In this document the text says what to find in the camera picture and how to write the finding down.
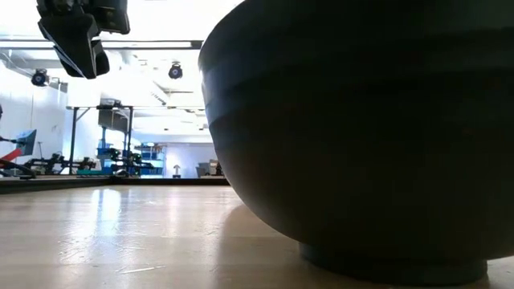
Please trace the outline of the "black frame workstation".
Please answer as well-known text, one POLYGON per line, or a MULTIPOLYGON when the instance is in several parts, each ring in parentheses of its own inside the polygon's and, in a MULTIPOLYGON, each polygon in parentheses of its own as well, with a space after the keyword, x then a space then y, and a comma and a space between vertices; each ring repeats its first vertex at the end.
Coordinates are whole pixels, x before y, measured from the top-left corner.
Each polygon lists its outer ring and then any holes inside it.
POLYGON ((102 140, 106 142, 106 131, 113 130, 123 132, 125 139, 132 141, 133 129, 133 113, 134 107, 129 105, 121 105, 120 101, 114 100, 111 104, 101 103, 96 106, 67 106, 68 110, 72 110, 72 128, 71 128, 71 142, 70 142, 70 161, 74 160, 75 156, 75 139, 77 131, 77 123, 79 118, 85 116, 91 110, 97 110, 98 125, 102 128, 102 140))

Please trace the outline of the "black metal table frame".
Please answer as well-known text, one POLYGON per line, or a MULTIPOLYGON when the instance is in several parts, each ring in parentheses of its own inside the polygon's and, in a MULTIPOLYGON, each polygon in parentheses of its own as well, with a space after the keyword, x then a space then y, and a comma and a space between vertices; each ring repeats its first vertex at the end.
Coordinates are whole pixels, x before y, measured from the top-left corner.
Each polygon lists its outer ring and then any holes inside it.
POLYGON ((230 186, 225 178, 134 178, 134 177, 57 177, 19 179, 0 178, 0 195, 29 193, 59 189, 81 189, 114 185, 163 185, 163 186, 230 186))

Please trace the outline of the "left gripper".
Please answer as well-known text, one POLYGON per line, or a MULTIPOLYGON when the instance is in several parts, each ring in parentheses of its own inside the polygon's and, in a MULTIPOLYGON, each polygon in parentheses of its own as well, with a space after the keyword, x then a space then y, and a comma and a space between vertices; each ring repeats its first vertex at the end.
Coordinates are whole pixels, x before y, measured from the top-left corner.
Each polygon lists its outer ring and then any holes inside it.
POLYGON ((43 37, 53 47, 65 71, 72 77, 95 79, 110 71, 108 56, 91 15, 85 15, 82 0, 36 0, 43 37))

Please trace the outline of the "grey monitor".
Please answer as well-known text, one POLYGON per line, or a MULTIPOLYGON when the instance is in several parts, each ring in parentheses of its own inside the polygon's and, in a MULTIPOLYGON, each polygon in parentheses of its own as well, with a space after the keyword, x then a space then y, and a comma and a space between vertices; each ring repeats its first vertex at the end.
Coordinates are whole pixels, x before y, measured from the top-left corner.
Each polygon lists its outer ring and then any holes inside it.
POLYGON ((21 151, 21 157, 30 156, 33 153, 35 146, 35 138, 36 138, 37 130, 31 129, 21 132, 17 135, 16 148, 21 151))

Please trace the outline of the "black bowl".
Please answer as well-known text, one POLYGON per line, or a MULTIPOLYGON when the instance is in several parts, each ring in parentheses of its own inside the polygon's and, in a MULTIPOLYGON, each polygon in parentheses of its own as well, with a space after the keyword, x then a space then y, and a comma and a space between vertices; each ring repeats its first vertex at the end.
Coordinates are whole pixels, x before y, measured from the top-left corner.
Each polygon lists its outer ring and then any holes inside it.
POLYGON ((243 0, 198 58, 209 122, 320 89, 507 70, 514 0, 243 0))
POLYGON ((514 73, 340 81, 269 75, 206 103, 245 205, 317 261, 434 284, 514 256, 514 73))

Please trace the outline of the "blue storage shelf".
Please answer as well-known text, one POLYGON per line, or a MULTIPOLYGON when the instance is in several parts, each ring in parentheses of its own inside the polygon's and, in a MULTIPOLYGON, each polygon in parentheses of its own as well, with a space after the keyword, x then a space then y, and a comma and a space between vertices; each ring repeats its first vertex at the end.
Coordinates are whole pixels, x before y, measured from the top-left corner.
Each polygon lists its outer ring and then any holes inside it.
POLYGON ((148 146, 129 140, 115 143, 99 141, 96 159, 103 173, 115 174, 125 171, 133 176, 162 176, 164 170, 163 148, 148 146))

